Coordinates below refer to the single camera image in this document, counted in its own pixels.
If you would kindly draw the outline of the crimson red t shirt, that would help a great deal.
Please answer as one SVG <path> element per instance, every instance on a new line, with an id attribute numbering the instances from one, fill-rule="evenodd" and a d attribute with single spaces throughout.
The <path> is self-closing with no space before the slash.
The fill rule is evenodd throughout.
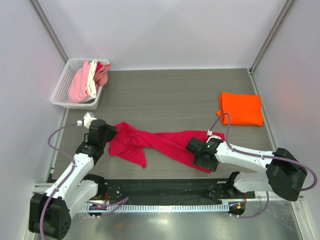
<path id="1" fill-rule="evenodd" d="M 194 155 L 186 150 L 192 137 L 207 140 L 207 132 L 202 130 L 184 130 L 179 132 L 147 132 L 134 128 L 127 122 L 115 125 L 116 136 L 109 142 L 109 155 L 147 167 L 145 148 L 155 149 L 170 159 L 188 167 L 210 174 L 211 171 L 193 164 Z"/>

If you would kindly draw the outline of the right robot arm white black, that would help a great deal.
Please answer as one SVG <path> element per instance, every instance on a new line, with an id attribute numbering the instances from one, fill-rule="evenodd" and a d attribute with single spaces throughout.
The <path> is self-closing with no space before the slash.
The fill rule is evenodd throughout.
<path id="1" fill-rule="evenodd" d="M 194 155 L 194 165 L 211 172 L 217 170 L 218 164 L 252 170 L 252 173 L 231 173 L 224 187 L 231 198 L 248 192 L 273 192 L 295 202 L 307 177 L 306 169 L 284 148 L 258 151 L 232 145 L 217 136 L 210 136 L 207 141 L 192 137 L 185 148 Z"/>

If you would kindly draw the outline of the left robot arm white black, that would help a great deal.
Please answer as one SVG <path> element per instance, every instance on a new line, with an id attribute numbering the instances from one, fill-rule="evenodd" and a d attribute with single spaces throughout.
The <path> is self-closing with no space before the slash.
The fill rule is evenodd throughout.
<path id="1" fill-rule="evenodd" d="M 102 199 L 107 192 L 100 176 L 88 172 L 104 154 L 104 149 L 117 134 L 115 126 L 86 114 L 74 123 L 88 132 L 75 154 L 67 154 L 71 162 L 62 175 L 44 193 L 35 193 L 29 205 L 28 230 L 47 237 L 62 240 L 68 233 L 72 219 L 91 198 Z"/>

